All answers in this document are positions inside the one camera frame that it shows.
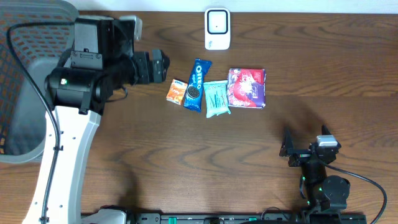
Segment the orange tissue pack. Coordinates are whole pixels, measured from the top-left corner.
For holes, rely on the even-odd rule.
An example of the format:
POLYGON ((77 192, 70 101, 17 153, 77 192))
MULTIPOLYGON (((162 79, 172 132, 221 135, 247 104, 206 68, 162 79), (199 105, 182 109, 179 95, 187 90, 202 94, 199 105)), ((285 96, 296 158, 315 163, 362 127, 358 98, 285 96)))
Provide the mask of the orange tissue pack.
POLYGON ((181 105, 187 90, 187 86, 187 83, 173 79, 167 93, 166 100, 177 105, 181 105))

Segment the blue Oreo cookie pack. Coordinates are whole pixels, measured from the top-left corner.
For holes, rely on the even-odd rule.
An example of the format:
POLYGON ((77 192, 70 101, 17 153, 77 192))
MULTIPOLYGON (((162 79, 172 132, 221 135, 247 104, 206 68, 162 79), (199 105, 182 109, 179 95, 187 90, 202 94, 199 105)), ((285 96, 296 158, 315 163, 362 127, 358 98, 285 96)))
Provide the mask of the blue Oreo cookie pack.
POLYGON ((204 77, 212 66, 209 60, 195 59, 188 86, 185 94, 183 106, 186 109, 201 112, 201 100, 203 96, 204 77))

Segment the red purple pad pack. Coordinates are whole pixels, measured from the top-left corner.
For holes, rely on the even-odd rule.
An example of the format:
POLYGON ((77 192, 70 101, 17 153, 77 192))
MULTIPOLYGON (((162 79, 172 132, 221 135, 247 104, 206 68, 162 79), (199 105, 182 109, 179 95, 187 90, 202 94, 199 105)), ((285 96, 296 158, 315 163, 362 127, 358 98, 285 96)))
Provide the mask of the red purple pad pack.
POLYGON ((230 68, 227 96, 229 106, 263 109, 266 105, 266 71, 253 68, 230 68))

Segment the mint green wipes pack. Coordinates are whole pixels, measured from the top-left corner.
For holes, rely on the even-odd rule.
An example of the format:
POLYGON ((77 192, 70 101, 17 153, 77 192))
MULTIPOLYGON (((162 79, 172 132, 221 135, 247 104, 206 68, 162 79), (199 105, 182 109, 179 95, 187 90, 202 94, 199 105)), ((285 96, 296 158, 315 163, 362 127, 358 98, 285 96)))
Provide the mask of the mint green wipes pack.
POLYGON ((207 118, 225 113, 231 114, 227 96, 227 84, 227 80, 204 83, 207 118))

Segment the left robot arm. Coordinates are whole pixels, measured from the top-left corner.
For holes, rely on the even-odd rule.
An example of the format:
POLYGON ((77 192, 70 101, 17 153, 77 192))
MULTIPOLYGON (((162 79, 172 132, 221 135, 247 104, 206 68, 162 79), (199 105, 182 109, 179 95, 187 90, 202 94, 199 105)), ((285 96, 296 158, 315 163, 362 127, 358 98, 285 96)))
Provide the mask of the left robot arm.
POLYGON ((44 81, 46 134, 39 178, 25 223, 82 223, 81 191, 91 143, 115 90, 165 81, 163 51, 136 52, 136 16, 79 17, 69 58, 44 81))

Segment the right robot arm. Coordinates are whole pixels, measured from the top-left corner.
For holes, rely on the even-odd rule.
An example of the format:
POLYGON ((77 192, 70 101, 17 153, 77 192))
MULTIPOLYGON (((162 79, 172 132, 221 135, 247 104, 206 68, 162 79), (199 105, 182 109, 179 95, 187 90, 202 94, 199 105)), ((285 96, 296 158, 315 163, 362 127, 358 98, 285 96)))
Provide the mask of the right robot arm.
POLYGON ((350 182, 326 173, 326 166, 336 159, 340 148, 341 144, 325 125, 321 135, 306 149, 296 149, 289 129, 284 129, 279 156, 288 157, 290 167, 301 168, 299 189, 308 203, 297 217, 300 223, 343 223, 341 211, 347 208, 350 182))

